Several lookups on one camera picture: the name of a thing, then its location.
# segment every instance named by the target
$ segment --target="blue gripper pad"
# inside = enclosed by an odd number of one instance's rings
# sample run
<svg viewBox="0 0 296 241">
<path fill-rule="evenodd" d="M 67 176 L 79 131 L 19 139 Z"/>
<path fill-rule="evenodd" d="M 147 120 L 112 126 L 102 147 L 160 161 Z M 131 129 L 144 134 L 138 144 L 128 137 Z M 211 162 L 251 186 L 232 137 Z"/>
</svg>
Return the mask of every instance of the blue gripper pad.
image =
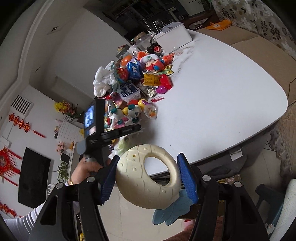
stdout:
<svg viewBox="0 0 296 241">
<path fill-rule="evenodd" d="M 177 164 L 181 172 L 182 182 L 185 186 L 187 195 L 193 203 L 196 204 L 198 201 L 198 190 L 195 182 L 196 177 L 183 153 L 178 155 Z"/>
<path fill-rule="evenodd" d="M 101 205 L 103 205 L 104 202 L 109 200 L 110 198 L 112 189 L 115 184 L 116 167 L 119 159 L 120 159 L 119 156 L 114 156 L 111 163 L 108 166 L 109 173 L 107 174 L 107 177 L 103 185 L 101 185 L 101 197 L 100 197 Z"/>
</svg>

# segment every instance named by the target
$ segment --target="floral upholstery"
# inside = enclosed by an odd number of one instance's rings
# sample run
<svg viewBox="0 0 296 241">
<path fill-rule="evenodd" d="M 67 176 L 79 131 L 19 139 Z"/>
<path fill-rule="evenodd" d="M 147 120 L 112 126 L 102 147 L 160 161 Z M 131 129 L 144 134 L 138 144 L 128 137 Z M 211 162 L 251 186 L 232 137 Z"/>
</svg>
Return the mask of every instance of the floral upholstery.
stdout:
<svg viewBox="0 0 296 241">
<path fill-rule="evenodd" d="M 220 20 L 261 35 L 296 60 L 296 41 L 280 18 L 261 0 L 211 0 Z"/>
</svg>

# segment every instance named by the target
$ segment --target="white storage box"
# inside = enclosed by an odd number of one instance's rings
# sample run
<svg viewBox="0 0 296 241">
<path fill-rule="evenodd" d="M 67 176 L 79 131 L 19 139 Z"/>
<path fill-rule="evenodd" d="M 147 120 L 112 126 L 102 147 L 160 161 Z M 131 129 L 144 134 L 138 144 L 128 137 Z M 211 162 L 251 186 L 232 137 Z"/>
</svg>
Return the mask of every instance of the white storage box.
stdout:
<svg viewBox="0 0 296 241">
<path fill-rule="evenodd" d="M 153 38 L 164 49 L 166 54 L 192 41 L 183 23 L 178 22 L 172 22 L 164 26 L 161 32 Z"/>
</svg>

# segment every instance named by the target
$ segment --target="orange bag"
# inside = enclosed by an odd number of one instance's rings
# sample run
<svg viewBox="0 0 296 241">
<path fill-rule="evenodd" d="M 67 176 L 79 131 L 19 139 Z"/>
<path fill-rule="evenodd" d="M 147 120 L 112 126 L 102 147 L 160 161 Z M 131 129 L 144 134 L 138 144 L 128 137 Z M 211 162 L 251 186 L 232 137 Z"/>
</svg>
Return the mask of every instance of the orange bag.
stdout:
<svg viewBox="0 0 296 241">
<path fill-rule="evenodd" d="M 206 27 L 207 29 L 213 29 L 213 30 L 224 30 L 231 26 L 231 21 L 228 19 L 224 19 L 222 22 L 218 23 L 210 23 L 210 26 Z"/>
</svg>

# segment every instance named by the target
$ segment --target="person's arm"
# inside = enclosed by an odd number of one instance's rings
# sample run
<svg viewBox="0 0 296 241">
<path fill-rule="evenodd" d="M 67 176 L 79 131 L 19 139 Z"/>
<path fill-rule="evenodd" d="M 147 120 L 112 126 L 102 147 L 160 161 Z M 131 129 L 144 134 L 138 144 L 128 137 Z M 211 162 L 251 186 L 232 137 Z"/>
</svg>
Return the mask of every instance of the person's arm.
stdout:
<svg viewBox="0 0 296 241">
<path fill-rule="evenodd" d="M 73 184 L 79 184 L 85 178 L 90 176 L 90 172 L 97 172 L 100 168 L 102 168 L 102 166 L 99 163 L 86 162 L 83 158 L 75 168 L 71 176 L 71 181 Z M 29 240 L 30 233 L 43 205 L 44 203 L 22 218 L 4 219 L 6 225 L 9 227 L 18 241 Z"/>
</svg>

